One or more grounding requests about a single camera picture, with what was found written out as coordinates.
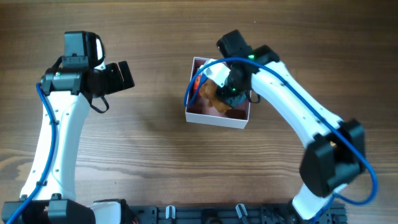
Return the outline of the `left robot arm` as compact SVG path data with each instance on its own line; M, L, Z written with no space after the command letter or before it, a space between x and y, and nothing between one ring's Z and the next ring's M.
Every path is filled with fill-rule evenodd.
M135 223L124 199L76 201L75 167L81 130L95 98L134 86L127 62L105 63L98 34L64 34L65 53L46 70L37 93L42 125L29 176L19 199L5 202L4 223Z

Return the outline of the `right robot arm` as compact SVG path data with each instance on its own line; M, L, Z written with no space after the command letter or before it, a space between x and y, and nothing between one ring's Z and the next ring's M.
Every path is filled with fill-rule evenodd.
M319 104L270 47L253 49L238 30L216 45L223 59L207 71L215 74L212 97L224 109L234 108L254 91L290 124L305 148L299 167L303 185L292 200L292 221L318 221L357 176L366 170L374 175L365 156L362 125L355 119L343 121Z

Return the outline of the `brown plush bear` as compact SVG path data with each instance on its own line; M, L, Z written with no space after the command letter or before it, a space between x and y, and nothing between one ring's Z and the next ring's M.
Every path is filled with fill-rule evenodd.
M199 88L199 94L202 98L208 100L207 105L209 107L214 107L219 113L226 113L231 107L216 97L217 89L218 85L213 80L207 79Z

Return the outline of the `red toy fire truck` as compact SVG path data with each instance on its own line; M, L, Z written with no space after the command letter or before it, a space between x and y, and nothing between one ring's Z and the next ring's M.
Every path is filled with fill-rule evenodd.
M197 76L193 84L193 92L200 95L201 75Z

